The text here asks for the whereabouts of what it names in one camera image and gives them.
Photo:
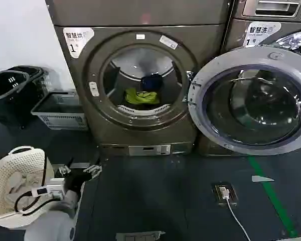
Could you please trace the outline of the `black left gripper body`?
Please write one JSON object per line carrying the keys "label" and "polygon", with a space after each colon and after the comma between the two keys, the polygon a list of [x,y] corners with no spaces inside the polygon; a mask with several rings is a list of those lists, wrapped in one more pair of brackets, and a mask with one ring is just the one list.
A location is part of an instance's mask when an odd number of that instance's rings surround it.
{"label": "black left gripper body", "polygon": [[73,191],[77,195],[81,195],[82,185],[92,179],[92,174],[83,170],[73,170],[64,175],[65,190]]}

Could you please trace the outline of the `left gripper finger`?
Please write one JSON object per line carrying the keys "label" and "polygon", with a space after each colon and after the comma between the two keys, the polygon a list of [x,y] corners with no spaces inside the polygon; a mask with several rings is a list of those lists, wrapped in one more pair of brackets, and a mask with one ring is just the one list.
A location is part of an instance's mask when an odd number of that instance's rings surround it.
{"label": "left gripper finger", "polygon": [[102,166],[101,165],[91,165],[88,168],[83,170],[83,173],[88,175],[89,179],[97,178],[102,172]]}
{"label": "left gripper finger", "polygon": [[70,167],[73,163],[73,158],[66,164],[56,164],[55,165],[55,176],[65,176],[71,172]]}

